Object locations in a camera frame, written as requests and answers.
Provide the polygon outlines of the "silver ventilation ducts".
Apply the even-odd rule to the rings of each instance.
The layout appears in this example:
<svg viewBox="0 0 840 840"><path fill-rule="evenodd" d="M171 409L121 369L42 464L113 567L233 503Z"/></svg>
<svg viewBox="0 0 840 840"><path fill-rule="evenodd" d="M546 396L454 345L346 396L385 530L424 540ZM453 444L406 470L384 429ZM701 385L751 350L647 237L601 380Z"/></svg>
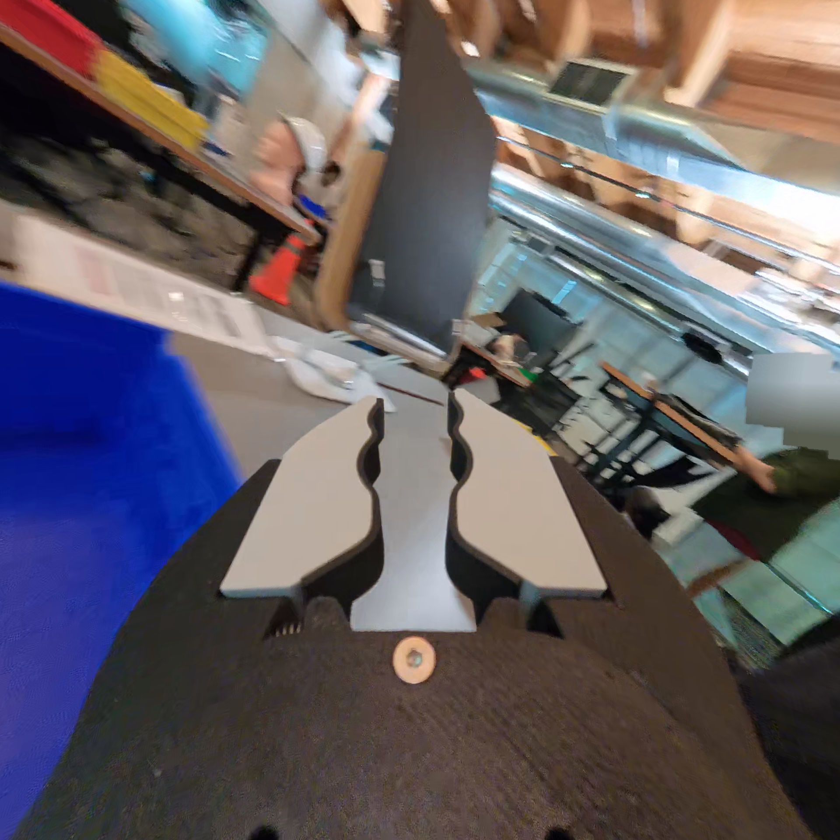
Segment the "silver ventilation ducts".
<svg viewBox="0 0 840 840"><path fill-rule="evenodd" d="M754 275L765 309L838 320L838 143L673 104L660 73L611 61L465 68L514 165Z"/></svg>

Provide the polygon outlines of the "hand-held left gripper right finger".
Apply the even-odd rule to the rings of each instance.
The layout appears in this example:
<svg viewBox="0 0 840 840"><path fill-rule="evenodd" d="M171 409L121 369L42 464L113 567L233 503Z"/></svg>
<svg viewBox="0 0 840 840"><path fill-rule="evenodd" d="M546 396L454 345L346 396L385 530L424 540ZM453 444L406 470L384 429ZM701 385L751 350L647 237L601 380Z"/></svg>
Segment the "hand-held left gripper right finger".
<svg viewBox="0 0 840 840"><path fill-rule="evenodd" d="M446 568L471 601L599 598L606 578L548 446L466 390L448 398Z"/></svg>

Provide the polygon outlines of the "printed paper sheet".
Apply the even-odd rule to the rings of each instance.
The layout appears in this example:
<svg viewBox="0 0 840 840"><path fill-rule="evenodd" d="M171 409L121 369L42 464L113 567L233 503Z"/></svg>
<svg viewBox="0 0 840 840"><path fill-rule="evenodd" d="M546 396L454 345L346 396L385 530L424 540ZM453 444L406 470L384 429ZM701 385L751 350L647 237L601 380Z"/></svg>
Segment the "printed paper sheet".
<svg viewBox="0 0 840 840"><path fill-rule="evenodd" d="M26 287L259 357L275 356L246 300L33 214L17 215L12 230L17 278Z"/></svg>

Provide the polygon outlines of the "white metal stand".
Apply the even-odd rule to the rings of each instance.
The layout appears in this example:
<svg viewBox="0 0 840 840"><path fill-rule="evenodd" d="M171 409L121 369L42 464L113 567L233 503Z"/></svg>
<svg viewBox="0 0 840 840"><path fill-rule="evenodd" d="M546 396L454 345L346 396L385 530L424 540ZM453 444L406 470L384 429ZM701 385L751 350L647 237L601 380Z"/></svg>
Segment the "white metal stand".
<svg viewBox="0 0 840 840"><path fill-rule="evenodd" d="M276 352L292 383L301 391L333 403L353 405L365 397L383 400L386 413L396 407L384 388L362 364L347 360L321 348L316 340L269 337L269 347Z"/></svg>

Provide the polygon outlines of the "orange traffic cone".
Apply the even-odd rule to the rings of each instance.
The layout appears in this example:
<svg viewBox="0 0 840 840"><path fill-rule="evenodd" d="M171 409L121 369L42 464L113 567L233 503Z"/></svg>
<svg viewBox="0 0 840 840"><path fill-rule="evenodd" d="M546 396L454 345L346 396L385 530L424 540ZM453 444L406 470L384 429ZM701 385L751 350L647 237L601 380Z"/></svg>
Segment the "orange traffic cone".
<svg viewBox="0 0 840 840"><path fill-rule="evenodd" d="M291 283L307 249L300 233L289 234L262 270L248 280L249 290L279 306L288 307Z"/></svg>

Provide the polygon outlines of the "black desk wooden edge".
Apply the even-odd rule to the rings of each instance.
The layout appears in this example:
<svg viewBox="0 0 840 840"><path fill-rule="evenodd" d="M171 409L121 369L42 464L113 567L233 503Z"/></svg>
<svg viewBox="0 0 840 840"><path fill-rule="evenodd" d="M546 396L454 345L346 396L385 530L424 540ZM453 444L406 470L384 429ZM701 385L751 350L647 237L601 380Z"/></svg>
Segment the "black desk wooden edge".
<svg viewBox="0 0 840 840"><path fill-rule="evenodd" d="M600 393L630 409L632 426L624 434L608 433L605 440L614 438L613 446L593 447L596 458L584 475L598 487L617 485L636 462L661 444L715 467L737 464L738 436L690 411L673 396L640 385L613 365L603 361L600 366L606 375Z"/></svg>

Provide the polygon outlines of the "background workbench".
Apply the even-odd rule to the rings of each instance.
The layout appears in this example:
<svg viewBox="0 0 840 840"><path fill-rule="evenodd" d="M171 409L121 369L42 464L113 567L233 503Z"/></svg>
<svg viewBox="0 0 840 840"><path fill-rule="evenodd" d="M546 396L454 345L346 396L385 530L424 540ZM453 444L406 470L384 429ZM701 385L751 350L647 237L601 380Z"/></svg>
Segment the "background workbench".
<svg viewBox="0 0 840 840"><path fill-rule="evenodd" d="M246 289L264 246L279 245L292 232L309 246L321 242L318 230L309 225L304 216L271 202L233 171L217 165L205 154L177 143L105 96L92 80L63 65L4 24L1 25L1 43L2 57L13 56L17 61L25 62L27 70L36 74L39 85L47 92L57 94L61 103L80 106L83 114L103 122L108 141L121 151L151 168L165 182L187 190L251 230L245 255L229 286L232 292Z"/></svg>

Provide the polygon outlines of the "blue bin with tag label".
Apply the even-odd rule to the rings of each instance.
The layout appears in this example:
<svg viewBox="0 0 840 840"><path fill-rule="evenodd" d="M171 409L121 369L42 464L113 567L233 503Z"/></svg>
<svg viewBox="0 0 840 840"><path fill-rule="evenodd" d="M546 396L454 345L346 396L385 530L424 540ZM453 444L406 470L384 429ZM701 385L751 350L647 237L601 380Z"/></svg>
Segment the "blue bin with tag label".
<svg viewBox="0 0 840 840"><path fill-rule="evenodd" d="M241 483L167 332L2 283L2 838L136 602Z"/></svg>

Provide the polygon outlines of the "small yellow box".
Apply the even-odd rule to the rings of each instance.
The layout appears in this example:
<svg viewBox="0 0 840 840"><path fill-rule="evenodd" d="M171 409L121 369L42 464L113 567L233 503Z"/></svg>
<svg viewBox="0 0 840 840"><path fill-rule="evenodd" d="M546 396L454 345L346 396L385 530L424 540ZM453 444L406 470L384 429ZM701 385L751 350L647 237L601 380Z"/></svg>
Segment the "small yellow box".
<svg viewBox="0 0 840 840"><path fill-rule="evenodd" d="M173 140L196 152L208 122L188 108L179 95L155 84L141 69L109 48L101 48L93 77L101 93L112 102Z"/></svg>

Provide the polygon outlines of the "red storage bin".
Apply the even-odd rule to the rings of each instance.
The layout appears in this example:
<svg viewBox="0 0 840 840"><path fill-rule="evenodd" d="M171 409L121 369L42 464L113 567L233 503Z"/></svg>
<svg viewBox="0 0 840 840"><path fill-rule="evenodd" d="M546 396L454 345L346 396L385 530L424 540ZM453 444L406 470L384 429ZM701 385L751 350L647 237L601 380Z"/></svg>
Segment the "red storage bin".
<svg viewBox="0 0 840 840"><path fill-rule="evenodd" d="M78 75L93 79L102 40L50 1L2 1L1 23Z"/></svg>

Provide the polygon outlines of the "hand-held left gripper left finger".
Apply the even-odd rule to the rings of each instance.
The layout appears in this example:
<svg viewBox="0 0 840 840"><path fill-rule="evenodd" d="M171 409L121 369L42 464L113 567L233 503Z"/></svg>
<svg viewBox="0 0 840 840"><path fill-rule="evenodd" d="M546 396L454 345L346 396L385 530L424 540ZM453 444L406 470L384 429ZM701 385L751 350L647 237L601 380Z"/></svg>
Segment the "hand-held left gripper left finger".
<svg viewBox="0 0 840 840"><path fill-rule="evenodd" d="M366 396L315 426L280 459L224 576L229 598L320 592L355 601L382 573L384 401Z"/></svg>

